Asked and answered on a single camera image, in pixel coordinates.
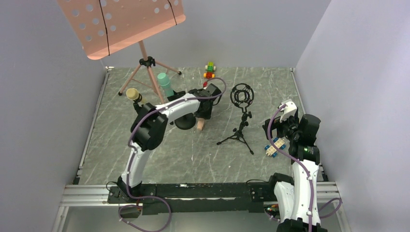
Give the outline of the pink toy microphone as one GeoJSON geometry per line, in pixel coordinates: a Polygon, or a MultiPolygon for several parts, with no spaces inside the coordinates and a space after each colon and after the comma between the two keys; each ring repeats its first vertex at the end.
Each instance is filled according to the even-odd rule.
{"type": "Polygon", "coordinates": [[[204,118],[198,118],[197,120],[197,130],[202,131],[205,125],[205,119],[204,118]]]}

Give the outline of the black mic stand with clip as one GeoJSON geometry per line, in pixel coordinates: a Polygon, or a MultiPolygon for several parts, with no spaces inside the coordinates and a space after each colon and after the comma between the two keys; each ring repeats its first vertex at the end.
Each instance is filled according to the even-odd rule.
{"type": "MultiPolygon", "coordinates": [[[[168,101],[174,101],[186,94],[185,91],[173,91],[173,96],[167,97],[168,101]]],[[[175,121],[171,121],[170,125],[175,125],[181,130],[189,130],[194,127],[196,123],[196,118],[193,113],[183,115],[182,117],[177,118],[175,121]]]]}

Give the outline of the black shock-mount boom stand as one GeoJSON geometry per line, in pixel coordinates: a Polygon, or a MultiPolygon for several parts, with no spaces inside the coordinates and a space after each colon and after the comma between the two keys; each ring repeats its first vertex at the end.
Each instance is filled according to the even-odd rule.
{"type": "Polygon", "coordinates": [[[222,141],[217,142],[217,145],[221,145],[222,143],[228,140],[235,140],[242,144],[245,144],[248,148],[250,154],[254,155],[253,150],[248,145],[244,134],[243,129],[249,125],[248,119],[252,118],[251,111],[248,110],[248,107],[254,101],[254,91],[250,85],[246,83],[239,83],[233,86],[230,92],[230,100],[233,105],[239,109],[241,109],[242,116],[241,116],[241,123],[239,124],[238,128],[233,129],[233,135],[225,138],[222,141]]]}

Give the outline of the green toy microphone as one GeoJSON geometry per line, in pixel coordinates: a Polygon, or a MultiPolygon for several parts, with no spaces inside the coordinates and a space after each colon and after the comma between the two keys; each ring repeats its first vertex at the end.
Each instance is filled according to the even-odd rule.
{"type": "Polygon", "coordinates": [[[168,74],[163,73],[163,72],[159,73],[157,75],[157,81],[158,81],[158,84],[163,89],[164,94],[167,98],[174,95],[174,90],[172,89],[171,81],[170,81],[168,74]]]}

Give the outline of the yellow toy microphone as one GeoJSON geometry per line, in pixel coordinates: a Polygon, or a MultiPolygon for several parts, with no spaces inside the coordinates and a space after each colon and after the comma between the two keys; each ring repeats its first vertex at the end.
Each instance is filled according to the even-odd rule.
{"type": "Polygon", "coordinates": [[[126,90],[126,97],[131,100],[134,101],[134,103],[138,103],[138,104],[145,104],[146,100],[143,97],[143,95],[135,88],[129,88],[126,90]]]}

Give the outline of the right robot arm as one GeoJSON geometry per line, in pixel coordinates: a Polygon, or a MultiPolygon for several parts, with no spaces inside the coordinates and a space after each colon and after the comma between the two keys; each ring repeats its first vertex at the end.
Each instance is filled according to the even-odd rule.
{"type": "Polygon", "coordinates": [[[272,131],[290,141],[288,152],[293,176],[274,174],[274,195],[278,201],[280,223],[278,232],[325,232],[317,206],[317,172],[320,151],[315,145],[321,120],[310,114],[302,118],[290,116],[285,121],[274,115],[263,129],[269,141],[272,131]]]}

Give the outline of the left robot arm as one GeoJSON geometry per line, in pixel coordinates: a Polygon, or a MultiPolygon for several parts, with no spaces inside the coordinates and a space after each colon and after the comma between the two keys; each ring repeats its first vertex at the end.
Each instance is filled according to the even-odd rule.
{"type": "Polygon", "coordinates": [[[214,104],[219,103],[223,92],[214,84],[189,92],[173,91],[166,104],[135,103],[137,112],[131,127],[129,147],[131,153],[125,171],[117,186],[128,197],[139,197],[143,172],[153,150],[163,141],[167,125],[189,130],[198,118],[209,119],[214,104]]]}

